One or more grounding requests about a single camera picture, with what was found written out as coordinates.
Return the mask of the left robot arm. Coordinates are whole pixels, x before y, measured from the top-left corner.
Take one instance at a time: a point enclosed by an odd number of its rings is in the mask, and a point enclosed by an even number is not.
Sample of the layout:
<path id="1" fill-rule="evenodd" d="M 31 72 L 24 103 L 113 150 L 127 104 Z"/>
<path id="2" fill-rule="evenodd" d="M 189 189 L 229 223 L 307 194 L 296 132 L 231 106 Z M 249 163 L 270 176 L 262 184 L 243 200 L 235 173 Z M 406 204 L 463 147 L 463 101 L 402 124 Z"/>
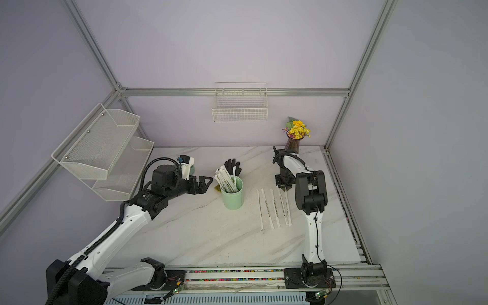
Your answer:
<path id="1" fill-rule="evenodd" d="M 47 304 L 104 304 L 108 299 L 137 287 L 160 291 L 169 285 L 165 265 L 146 257 L 132 267 L 115 273 L 104 270 L 115 255 L 142 228 L 155 220 L 169 201 L 184 194 L 205 194 L 211 177 L 191 175 L 192 157 L 156 158 L 149 165 L 152 179 L 145 181 L 149 167 L 142 172 L 137 194 L 119 207 L 119 216 L 93 242 L 66 261 L 55 260 L 47 268 Z"/>

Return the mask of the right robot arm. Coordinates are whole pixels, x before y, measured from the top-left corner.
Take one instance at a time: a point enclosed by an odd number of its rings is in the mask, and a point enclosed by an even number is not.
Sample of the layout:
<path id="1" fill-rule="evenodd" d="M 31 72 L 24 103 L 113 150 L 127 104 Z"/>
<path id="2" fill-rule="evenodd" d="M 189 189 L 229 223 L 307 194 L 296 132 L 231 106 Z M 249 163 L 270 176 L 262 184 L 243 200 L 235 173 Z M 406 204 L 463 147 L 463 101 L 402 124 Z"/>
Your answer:
<path id="1" fill-rule="evenodd" d="M 328 279 L 329 272 L 322 245 L 322 219 L 328 204 L 325 173 L 308 167 L 296 152 L 273 147 L 273 153 L 272 163 L 280 169 L 275 175 L 277 188 L 282 191 L 285 202 L 288 201 L 288 191 L 294 189 L 296 207 L 307 222 L 298 279 L 289 276 L 286 284 L 315 287 Z"/>

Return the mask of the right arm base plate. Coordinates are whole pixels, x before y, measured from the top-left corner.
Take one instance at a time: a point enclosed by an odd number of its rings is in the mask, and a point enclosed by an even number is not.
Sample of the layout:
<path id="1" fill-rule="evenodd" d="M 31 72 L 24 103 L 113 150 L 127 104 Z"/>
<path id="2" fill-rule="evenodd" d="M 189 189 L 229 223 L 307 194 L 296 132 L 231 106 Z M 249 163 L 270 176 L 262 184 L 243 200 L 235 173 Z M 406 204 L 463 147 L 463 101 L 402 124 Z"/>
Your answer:
<path id="1" fill-rule="evenodd" d="M 319 271 L 317 274 L 305 275 L 301 268 L 285 268 L 285 287 L 291 288 L 336 288 L 336 278 L 332 269 Z"/>

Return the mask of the green storage cup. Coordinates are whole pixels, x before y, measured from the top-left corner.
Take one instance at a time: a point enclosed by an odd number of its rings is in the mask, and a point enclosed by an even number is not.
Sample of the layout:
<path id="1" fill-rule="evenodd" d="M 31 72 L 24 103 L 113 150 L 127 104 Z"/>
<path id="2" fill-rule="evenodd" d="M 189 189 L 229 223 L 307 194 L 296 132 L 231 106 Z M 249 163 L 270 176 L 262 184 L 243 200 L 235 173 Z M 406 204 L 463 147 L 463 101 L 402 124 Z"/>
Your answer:
<path id="1" fill-rule="evenodd" d="M 225 189 L 221 189 L 224 206 L 229 210 L 238 210 L 244 203 L 244 184 L 240 177 L 236 178 L 236 186 L 238 190 L 236 193 L 228 193 Z"/>

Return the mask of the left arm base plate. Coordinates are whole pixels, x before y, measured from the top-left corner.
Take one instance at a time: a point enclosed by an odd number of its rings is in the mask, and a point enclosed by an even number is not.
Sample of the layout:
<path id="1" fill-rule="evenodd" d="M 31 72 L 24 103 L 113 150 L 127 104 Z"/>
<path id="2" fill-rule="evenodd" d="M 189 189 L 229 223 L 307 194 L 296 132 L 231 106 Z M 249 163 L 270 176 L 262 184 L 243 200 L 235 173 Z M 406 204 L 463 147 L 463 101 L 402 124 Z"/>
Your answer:
<path id="1" fill-rule="evenodd" d="M 132 291 L 172 291 L 182 286 L 186 271 L 183 269 L 170 269 L 156 273 L 155 277 L 146 285 L 140 285 Z"/>

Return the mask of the purple glass vase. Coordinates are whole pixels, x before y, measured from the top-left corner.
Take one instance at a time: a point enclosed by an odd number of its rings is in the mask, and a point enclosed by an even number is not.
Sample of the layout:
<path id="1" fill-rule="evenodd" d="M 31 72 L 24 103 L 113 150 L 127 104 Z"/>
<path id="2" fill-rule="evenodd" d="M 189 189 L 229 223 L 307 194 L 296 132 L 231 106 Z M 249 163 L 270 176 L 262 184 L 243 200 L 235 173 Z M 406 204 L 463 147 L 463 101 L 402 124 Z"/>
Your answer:
<path id="1" fill-rule="evenodd" d="M 287 133 L 287 143 L 285 150 L 289 153 L 299 153 L 300 142 L 303 139 L 302 135 L 296 137 L 294 134 Z"/>

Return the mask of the white two-tier mesh shelf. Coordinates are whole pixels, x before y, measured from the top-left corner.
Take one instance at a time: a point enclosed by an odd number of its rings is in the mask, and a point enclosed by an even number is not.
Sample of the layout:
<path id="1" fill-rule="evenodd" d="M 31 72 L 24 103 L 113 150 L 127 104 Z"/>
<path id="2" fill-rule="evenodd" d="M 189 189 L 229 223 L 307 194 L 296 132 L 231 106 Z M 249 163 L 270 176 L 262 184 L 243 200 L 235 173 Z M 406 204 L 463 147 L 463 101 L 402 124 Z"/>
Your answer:
<path id="1" fill-rule="evenodd" d="M 141 117 L 95 106 L 52 153 L 52 159 L 106 202 L 129 200 L 154 142 L 138 137 Z"/>

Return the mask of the yellow flower bouquet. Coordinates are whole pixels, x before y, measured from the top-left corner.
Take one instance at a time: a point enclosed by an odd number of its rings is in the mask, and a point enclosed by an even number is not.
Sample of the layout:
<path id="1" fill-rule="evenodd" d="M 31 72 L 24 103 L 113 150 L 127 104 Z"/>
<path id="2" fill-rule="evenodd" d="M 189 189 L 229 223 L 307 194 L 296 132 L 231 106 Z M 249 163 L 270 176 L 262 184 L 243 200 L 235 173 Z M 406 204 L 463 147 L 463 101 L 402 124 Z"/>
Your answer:
<path id="1" fill-rule="evenodd" d="M 310 137 L 311 132 L 303 121 L 290 116 L 283 131 L 292 140 L 301 140 L 305 137 Z"/>

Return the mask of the black yellow work glove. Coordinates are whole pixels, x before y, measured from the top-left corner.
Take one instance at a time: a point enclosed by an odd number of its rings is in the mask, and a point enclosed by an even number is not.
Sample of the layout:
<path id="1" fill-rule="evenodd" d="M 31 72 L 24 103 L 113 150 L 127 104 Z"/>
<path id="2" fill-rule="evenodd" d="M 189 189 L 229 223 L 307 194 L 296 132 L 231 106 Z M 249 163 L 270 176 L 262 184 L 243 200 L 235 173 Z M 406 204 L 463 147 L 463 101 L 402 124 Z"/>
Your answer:
<path id="1" fill-rule="evenodd" d="M 224 166 L 229 174 L 235 175 L 236 177 L 240 176 L 242 168 L 240 166 L 240 162 L 235 158 L 225 161 Z"/>

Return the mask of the aluminium front rail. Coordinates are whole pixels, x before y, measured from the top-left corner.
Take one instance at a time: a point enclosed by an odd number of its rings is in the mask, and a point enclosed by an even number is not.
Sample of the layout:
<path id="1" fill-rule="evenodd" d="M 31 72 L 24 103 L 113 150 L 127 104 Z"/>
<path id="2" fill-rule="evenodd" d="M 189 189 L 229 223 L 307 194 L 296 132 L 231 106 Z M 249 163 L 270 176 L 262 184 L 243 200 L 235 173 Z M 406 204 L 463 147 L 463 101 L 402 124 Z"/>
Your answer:
<path id="1" fill-rule="evenodd" d="M 250 268 L 168 268 L 162 288 L 138 285 L 120 293 L 163 293 L 183 287 L 184 292 L 276 292 L 276 291 L 389 291 L 390 284 L 378 265 L 332 267 L 325 276 L 304 283 L 299 268 L 290 266 Z"/>

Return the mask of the bundle of wrapped straws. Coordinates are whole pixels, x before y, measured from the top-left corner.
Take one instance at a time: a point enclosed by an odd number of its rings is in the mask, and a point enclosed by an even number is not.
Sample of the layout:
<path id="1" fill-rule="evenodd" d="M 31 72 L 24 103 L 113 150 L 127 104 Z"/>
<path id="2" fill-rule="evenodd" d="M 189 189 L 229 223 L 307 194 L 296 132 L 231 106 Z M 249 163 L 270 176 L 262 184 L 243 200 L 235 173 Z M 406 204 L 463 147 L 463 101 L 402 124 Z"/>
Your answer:
<path id="1" fill-rule="evenodd" d="M 238 192 L 236 180 L 237 176 L 231 175 L 224 165 L 220 166 L 216 170 L 214 178 L 218 182 L 221 192 L 229 194 Z"/>

